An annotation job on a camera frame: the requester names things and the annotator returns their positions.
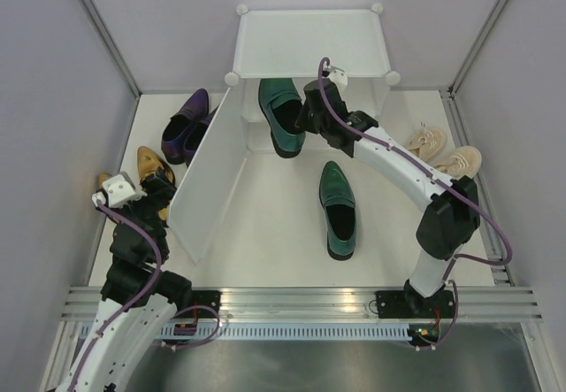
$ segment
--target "green loafer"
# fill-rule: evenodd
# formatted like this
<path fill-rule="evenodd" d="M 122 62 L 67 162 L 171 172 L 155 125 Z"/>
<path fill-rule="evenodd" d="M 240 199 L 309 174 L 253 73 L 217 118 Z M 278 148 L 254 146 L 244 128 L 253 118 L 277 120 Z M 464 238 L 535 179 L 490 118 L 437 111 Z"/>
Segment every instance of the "green loafer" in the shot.
<path fill-rule="evenodd" d="M 328 226 L 328 254 L 339 261 L 350 259 L 356 247 L 356 200 L 346 175 L 333 161 L 325 165 L 318 195 Z"/>
<path fill-rule="evenodd" d="M 302 102 L 293 80 L 261 80 L 258 102 L 272 129 L 275 152 L 286 159 L 297 156 L 301 152 L 306 134 L 296 131 L 294 126 L 301 111 Z"/>

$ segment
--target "white wall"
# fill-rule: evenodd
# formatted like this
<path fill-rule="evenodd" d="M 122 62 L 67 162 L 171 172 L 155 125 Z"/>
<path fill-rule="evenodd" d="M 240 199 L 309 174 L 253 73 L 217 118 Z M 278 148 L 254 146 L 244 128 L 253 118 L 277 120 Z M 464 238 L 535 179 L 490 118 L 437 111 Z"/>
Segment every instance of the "white wall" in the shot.
<path fill-rule="evenodd" d="M 487 187 L 566 367 L 566 0 L 512 0 L 460 99 Z"/>
<path fill-rule="evenodd" d="M 375 2 L 385 6 L 383 28 L 402 85 L 446 86 L 495 0 L 95 0 L 144 91 L 225 88 L 238 4 L 250 9 L 370 8 Z"/>
<path fill-rule="evenodd" d="M 0 383 L 36 391 L 134 100 L 76 0 L 0 0 Z"/>

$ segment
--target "metal frame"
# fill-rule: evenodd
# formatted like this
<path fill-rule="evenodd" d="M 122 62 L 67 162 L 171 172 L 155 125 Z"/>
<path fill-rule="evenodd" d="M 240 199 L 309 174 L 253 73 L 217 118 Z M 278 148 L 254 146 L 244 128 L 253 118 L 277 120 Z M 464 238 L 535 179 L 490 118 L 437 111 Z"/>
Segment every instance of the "metal frame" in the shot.
<path fill-rule="evenodd" d="M 79 344 L 80 323 L 61 321 L 43 374 L 40 392 L 56 388 L 71 369 Z"/>
<path fill-rule="evenodd" d="M 402 288 L 220 288 L 220 316 L 231 323 L 390 324 L 370 309 L 377 290 Z M 92 321 L 100 288 L 71 288 L 63 321 Z M 540 310 L 530 288 L 460 287 L 457 323 L 539 323 Z M 429 322 L 399 319 L 399 323 Z"/>
<path fill-rule="evenodd" d="M 95 29 L 95 32 L 100 38 L 104 48 L 108 51 L 112 62 L 114 62 L 119 70 L 119 73 L 122 75 L 122 78 L 124 78 L 124 81 L 130 88 L 130 91 L 134 95 L 134 98 L 139 99 L 142 93 L 135 82 L 134 76 L 132 75 L 130 69 L 126 64 L 126 61 L 120 54 L 118 46 L 114 42 L 110 31 L 104 24 L 103 18 L 100 16 L 98 10 L 96 9 L 95 3 L 93 2 L 93 0 L 79 0 L 79 3 L 87 14 L 88 20 L 90 21 L 92 27 Z"/>
<path fill-rule="evenodd" d="M 561 383 L 558 380 L 559 367 L 555 367 L 552 358 L 549 356 L 547 345 L 545 344 L 541 325 L 523 323 L 523 334 L 526 347 L 531 355 L 534 371 L 539 379 L 542 392 L 562 391 Z"/>
<path fill-rule="evenodd" d="M 492 10 L 489 12 L 487 16 L 486 22 L 481 27 L 476 40 L 471 45 L 470 51 L 466 55 L 466 59 L 464 59 L 462 66 L 458 70 L 454 81 L 452 82 L 452 86 L 450 87 L 450 91 L 452 93 L 457 92 L 463 84 L 468 72 L 470 71 L 472 65 L 476 61 L 479 52 L 484 47 L 484 44 L 487 41 L 487 38 L 492 33 L 493 28 L 497 24 L 497 21 L 500 19 L 501 14 L 505 10 L 509 0 L 497 0 L 495 5 L 493 6 Z"/>
<path fill-rule="evenodd" d="M 470 145 L 470 134 L 468 133 L 468 128 L 465 126 L 462 111 L 456 102 L 455 97 L 448 89 L 440 91 L 440 98 L 442 99 L 442 104 L 444 105 L 444 110 L 447 115 L 448 124 L 450 125 L 450 130 L 453 133 L 454 141 L 456 147 Z M 493 206 L 491 204 L 491 199 L 487 192 L 486 180 L 481 169 L 474 178 L 476 184 L 478 184 L 478 197 L 479 205 L 484 208 L 484 210 L 494 219 L 496 219 L 493 213 Z M 479 228 L 484 245 L 486 247 L 487 257 L 492 260 L 502 260 L 505 255 L 505 249 L 501 243 L 500 238 L 497 233 L 494 232 L 485 222 L 482 222 Z M 513 286 L 515 283 L 513 277 L 509 272 L 508 266 L 493 266 L 492 275 L 495 284 L 497 285 L 509 285 Z"/>

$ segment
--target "floor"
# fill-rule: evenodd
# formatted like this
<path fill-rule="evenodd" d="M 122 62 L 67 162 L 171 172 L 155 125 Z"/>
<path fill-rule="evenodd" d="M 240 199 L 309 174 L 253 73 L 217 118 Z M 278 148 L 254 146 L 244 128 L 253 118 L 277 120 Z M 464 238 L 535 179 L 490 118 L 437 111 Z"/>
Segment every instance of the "floor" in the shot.
<path fill-rule="evenodd" d="M 359 90 L 353 85 L 351 89 Z M 367 93 L 352 93 L 351 96 Z M 158 151 L 168 119 L 187 95 L 144 95 L 121 167 L 137 181 L 136 151 L 141 145 Z M 211 108 L 222 95 L 211 96 Z M 350 110 L 365 101 L 346 98 Z M 187 276 L 197 287 L 380 287 L 401 286 L 417 261 L 415 231 L 421 214 L 413 203 L 377 171 L 338 151 L 328 151 L 319 137 L 309 137 L 302 154 L 282 163 L 273 153 L 269 130 L 253 104 L 245 105 L 249 123 L 249 157 L 233 192 L 221 228 L 206 256 L 195 265 L 169 234 L 171 255 L 164 269 Z M 398 142 L 407 142 L 421 124 L 449 130 L 436 91 L 394 91 L 387 98 L 381 125 Z M 454 148 L 448 134 L 442 154 Z M 325 246 L 325 220 L 317 200 L 320 172 L 335 160 L 347 175 L 357 202 L 358 243 L 347 262 L 330 259 Z M 186 167 L 173 167 L 180 182 Z M 102 286 L 111 263 L 108 251 L 114 225 L 103 231 L 91 286 Z M 465 250 L 486 257 L 479 232 Z M 488 267 L 462 261 L 453 277 L 460 286 L 492 286 Z"/>

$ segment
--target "white connector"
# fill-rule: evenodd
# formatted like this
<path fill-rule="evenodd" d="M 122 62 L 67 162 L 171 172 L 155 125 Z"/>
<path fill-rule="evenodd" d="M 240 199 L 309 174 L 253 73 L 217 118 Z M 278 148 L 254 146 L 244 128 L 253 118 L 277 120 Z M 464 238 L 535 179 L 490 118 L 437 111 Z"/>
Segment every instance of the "white connector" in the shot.
<path fill-rule="evenodd" d="M 341 93 L 343 93 L 344 90 L 346 89 L 346 87 L 348 86 L 348 76 L 339 67 L 330 65 L 330 66 L 328 66 L 327 69 L 330 72 L 328 74 L 328 79 L 331 82 L 333 82 L 334 84 L 336 84 L 336 87 L 338 87 L 338 90 Z"/>
<path fill-rule="evenodd" d="M 121 208 L 132 200 L 140 200 L 142 197 L 147 196 L 143 191 L 135 189 L 135 185 L 128 177 L 127 173 L 119 173 L 103 182 L 103 189 L 108 196 L 108 202 L 102 192 L 96 192 L 92 195 L 92 201 L 95 206 L 98 201 L 107 204 L 109 208 Z"/>

